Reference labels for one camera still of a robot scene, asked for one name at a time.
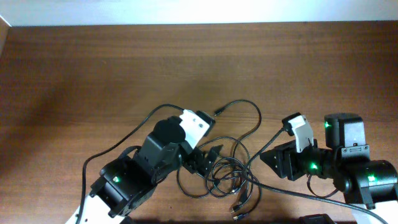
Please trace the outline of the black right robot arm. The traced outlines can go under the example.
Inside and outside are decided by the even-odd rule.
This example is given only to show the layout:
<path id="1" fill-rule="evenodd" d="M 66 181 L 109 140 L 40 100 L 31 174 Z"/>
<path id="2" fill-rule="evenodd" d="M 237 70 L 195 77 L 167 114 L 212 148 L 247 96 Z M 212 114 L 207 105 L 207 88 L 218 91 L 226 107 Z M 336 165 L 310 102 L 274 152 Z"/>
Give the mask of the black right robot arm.
<path id="1" fill-rule="evenodd" d="M 282 120 L 293 141 L 260 155 L 281 179 L 306 175 L 332 179 L 357 223 L 397 223 L 397 171 L 386 160 L 372 160 L 363 119 L 354 113 L 324 117 L 326 148 L 318 147 L 313 130 L 300 113 Z"/>

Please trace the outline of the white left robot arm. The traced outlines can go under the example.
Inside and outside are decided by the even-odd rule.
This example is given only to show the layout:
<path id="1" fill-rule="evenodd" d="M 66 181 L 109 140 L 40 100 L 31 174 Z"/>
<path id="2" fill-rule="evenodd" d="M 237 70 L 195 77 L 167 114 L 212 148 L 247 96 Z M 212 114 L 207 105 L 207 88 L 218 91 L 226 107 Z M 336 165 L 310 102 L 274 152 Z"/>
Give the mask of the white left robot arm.
<path id="1" fill-rule="evenodd" d="M 171 172 L 184 167 L 206 177 L 221 146 L 204 153 L 197 144 L 214 125 L 215 120 L 201 111 L 159 121 L 143 145 L 126 148 L 101 169 L 83 208 L 77 208 L 68 222 L 129 223 L 128 215 L 149 199 Z"/>

